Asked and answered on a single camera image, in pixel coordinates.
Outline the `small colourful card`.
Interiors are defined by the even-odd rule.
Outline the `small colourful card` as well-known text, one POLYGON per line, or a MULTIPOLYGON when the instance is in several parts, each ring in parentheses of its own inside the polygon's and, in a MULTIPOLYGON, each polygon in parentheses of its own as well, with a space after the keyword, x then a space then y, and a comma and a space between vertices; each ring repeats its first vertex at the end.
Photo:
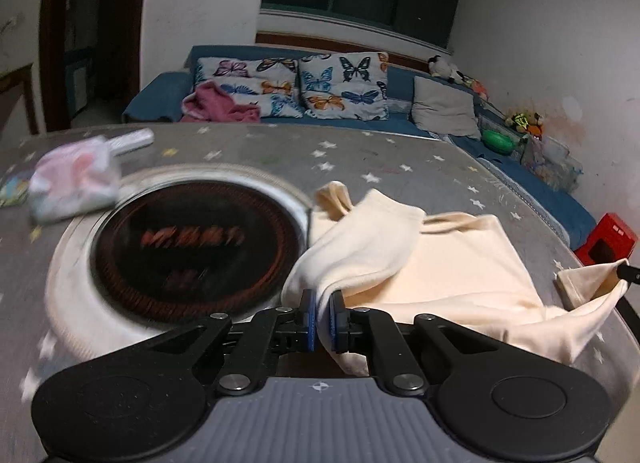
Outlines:
POLYGON ((30 177, 26 175, 12 176, 2 182, 0 190, 0 207, 22 205, 28 197, 30 177))

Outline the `red plastic stool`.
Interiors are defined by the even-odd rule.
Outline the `red plastic stool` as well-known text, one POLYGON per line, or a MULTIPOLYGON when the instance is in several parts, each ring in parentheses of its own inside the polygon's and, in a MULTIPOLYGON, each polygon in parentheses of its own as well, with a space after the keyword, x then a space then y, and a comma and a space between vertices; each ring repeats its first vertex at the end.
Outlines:
POLYGON ((607 212, 575 254, 585 265, 608 264, 629 259, 638 243, 638 235, 615 212, 607 212))

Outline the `left butterfly pillow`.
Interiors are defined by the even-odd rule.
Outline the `left butterfly pillow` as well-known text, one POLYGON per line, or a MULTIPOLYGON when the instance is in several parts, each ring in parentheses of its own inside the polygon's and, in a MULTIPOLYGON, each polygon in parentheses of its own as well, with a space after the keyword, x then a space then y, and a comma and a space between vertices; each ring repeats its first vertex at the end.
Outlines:
POLYGON ((260 116, 302 118, 298 61, 291 58, 243 60, 204 56, 195 63, 195 85, 212 80, 236 104, 257 105, 260 116))

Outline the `black white plush toy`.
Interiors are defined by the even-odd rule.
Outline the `black white plush toy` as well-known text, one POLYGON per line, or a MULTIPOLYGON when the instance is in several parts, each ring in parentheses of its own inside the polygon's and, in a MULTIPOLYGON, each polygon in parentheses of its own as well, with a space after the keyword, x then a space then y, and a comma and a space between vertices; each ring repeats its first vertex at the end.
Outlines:
POLYGON ((431 56, 427 62, 428 74, 445 79, 447 82, 465 85, 471 87, 474 79, 468 75, 464 75, 454 64, 449 63, 439 54, 431 56))

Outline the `black round induction cooktop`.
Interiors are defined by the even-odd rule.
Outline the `black round induction cooktop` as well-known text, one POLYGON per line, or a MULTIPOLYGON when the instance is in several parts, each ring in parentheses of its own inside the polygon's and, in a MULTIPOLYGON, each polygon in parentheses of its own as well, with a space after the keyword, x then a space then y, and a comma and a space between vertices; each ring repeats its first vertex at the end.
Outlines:
POLYGON ((308 244, 311 203, 253 167, 189 164, 125 177, 114 207, 73 219, 44 305, 80 360, 212 313, 276 307, 308 244))

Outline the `cream sweatshirt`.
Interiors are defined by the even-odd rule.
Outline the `cream sweatshirt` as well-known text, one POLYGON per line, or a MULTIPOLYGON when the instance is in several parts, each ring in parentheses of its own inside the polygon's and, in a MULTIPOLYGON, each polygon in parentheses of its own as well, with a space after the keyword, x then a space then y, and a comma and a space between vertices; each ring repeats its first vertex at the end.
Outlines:
POLYGON ((497 341, 570 365, 629 289, 619 264, 555 275, 570 303, 545 304, 494 215, 428 215, 370 190, 352 203, 331 181, 317 193, 310 246, 286 279, 282 303, 296 306, 311 290, 318 335, 331 345, 329 298, 383 310, 400 323, 431 313, 497 341))

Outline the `yellow orange plush toys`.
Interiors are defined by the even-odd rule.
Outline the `yellow orange plush toys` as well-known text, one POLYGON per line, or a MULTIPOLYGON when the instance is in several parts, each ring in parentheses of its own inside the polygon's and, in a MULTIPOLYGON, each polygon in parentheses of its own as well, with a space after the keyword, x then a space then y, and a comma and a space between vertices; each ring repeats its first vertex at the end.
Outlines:
POLYGON ((544 135, 544 116, 537 112, 518 112, 506 116, 506 127, 537 139, 544 135))

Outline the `white remote control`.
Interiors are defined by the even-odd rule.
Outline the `white remote control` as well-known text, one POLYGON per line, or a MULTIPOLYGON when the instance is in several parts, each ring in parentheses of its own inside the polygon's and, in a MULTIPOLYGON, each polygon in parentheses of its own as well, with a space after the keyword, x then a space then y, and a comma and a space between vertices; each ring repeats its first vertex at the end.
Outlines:
POLYGON ((154 143, 154 139, 154 132, 150 128, 143 128, 108 139, 106 145, 113 155, 119 156, 146 148, 154 143))

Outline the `green bowl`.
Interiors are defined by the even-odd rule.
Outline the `green bowl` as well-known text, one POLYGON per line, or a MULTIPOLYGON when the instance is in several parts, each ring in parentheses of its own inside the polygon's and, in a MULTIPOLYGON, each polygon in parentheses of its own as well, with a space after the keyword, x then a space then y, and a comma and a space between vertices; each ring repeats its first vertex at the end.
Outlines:
POLYGON ((483 130, 482 141, 487 149, 498 154, 510 155, 515 150, 515 144, 512 139, 498 131, 483 130))

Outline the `blue corner sofa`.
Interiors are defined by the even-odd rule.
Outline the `blue corner sofa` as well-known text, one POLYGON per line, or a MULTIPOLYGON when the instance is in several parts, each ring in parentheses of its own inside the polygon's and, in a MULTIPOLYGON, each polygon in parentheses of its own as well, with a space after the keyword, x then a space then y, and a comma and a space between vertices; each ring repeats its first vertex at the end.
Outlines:
MULTIPOLYGON (((181 101, 193 89, 195 82, 203 76, 200 63, 206 58, 223 58, 231 56, 240 60, 262 60, 275 56, 285 59, 299 60, 306 56, 306 50, 270 48, 259 46, 195 46, 190 51, 186 71, 165 72, 154 78, 127 105, 122 113, 125 123, 176 123, 181 118, 181 101)), ((421 130, 414 125, 410 116, 410 100, 413 97, 414 80, 425 78, 422 72, 408 70, 392 65, 388 71, 390 79, 390 115, 383 120, 357 122, 353 119, 318 119, 310 116, 267 117, 271 124, 292 124, 308 126, 343 127, 360 130, 375 130, 403 134, 423 138, 438 138, 440 134, 432 130, 421 130)), ((553 184, 535 176, 525 166, 526 160, 534 157, 536 140, 530 134, 518 134, 506 129, 499 123, 494 108, 480 100, 474 99, 475 116, 480 131, 492 131, 511 140, 514 149, 511 153, 501 153, 489 148, 482 140, 469 137, 456 137, 447 134, 445 137, 466 153, 478 158, 497 176, 503 184, 523 200, 539 217, 568 243, 571 249, 583 246, 588 235, 597 226, 597 221, 585 207, 582 207, 570 195, 577 186, 577 177, 582 172, 577 160, 568 156, 561 164, 553 168, 561 173, 559 180, 553 184)))

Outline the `clear plastic storage box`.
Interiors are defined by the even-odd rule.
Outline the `clear plastic storage box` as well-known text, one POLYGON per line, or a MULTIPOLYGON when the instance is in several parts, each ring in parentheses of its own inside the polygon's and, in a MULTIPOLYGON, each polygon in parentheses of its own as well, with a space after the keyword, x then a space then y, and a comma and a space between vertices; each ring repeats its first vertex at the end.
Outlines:
POLYGON ((574 192, 582 175, 582 164, 567 146, 547 136, 528 138, 521 164, 554 191, 574 192))

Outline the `right butterfly pillow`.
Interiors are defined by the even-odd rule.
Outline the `right butterfly pillow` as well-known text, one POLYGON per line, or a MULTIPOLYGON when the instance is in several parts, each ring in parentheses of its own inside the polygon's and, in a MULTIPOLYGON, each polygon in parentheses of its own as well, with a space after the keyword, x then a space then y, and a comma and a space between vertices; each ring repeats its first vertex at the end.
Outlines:
POLYGON ((318 119, 388 117, 385 51, 326 53, 299 60, 300 95, 306 113, 318 119))

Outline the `pink tissue pack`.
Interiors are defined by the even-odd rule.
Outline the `pink tissue pack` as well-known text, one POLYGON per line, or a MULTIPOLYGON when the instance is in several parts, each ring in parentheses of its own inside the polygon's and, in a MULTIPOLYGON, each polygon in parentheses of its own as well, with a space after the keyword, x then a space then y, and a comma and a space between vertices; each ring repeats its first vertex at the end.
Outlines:
POLYGON ((44 154, 29 180, 27 201, 38 224, 113 207, 122 171, 107 140, 94 137, 44 154))

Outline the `butterfly pillow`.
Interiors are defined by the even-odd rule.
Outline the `butterfly pillow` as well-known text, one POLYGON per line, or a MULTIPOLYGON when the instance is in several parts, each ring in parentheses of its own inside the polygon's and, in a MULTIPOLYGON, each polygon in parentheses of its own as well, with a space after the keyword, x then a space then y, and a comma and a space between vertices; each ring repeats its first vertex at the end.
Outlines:
POLYGON ((291 58, 243 60, 204 56, 195 63, 195 85, 212 80, 236 104, 257 105, 260 116, 302 118, 298 61, 291 58))
POLYGON ((318 119, 388 117, 385 51, 326 53, 299 60, 300 95, 306 113, 318 119))

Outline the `pink cloth on sofa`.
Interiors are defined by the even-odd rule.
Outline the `pink cloth on sofa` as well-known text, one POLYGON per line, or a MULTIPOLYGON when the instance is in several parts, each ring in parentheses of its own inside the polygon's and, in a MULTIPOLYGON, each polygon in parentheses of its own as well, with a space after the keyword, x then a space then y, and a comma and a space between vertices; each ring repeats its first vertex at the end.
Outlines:
POLYGON ((237 104, 216 82, 198 85, 181 102, 181 123, 258 123, 260 110, 254 104, 237 104))

